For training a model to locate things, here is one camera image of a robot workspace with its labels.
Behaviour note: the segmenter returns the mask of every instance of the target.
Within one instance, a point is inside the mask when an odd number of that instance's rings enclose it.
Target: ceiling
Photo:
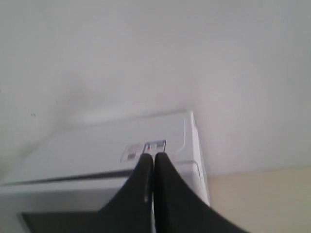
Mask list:
[[[310,8],[0,1],[1,172],[59,130],[178,109],[210,175],[311,164]]]

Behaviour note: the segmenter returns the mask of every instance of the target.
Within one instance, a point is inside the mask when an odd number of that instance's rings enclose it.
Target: dark display screen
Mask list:
[[[31,233],[75,233],[96,212],[23,213],[22,217]]]

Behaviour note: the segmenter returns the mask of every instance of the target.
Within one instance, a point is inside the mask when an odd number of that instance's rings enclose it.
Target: sticker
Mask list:
[[[121,158],[121,161],[131,161],[135,160],[140,157],[142,154],[142,151],[144,149],[144,144],[143,143],[133,143],[130,145],[127,145],[123,156]]]
[[[166,140],[158,140],[153,142],[146,142],[144,146],[143,153],[150,155],[156,155],[159,152],[164,152],[166,146]]]

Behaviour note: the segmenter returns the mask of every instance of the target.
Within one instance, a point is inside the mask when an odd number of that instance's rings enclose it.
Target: beige wall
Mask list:
[[[252,233],[311,232],[311,166],[209,179],[212,207]]]

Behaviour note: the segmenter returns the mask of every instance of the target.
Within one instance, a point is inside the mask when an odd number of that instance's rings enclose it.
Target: white wall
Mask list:
[[[310,7],[1,1],[0,173],[59,130],[181,108],[211,175],[311,164]]]
[[[310,166],[211,178],[211,206],[252,233],[311,232],[310,180]]]

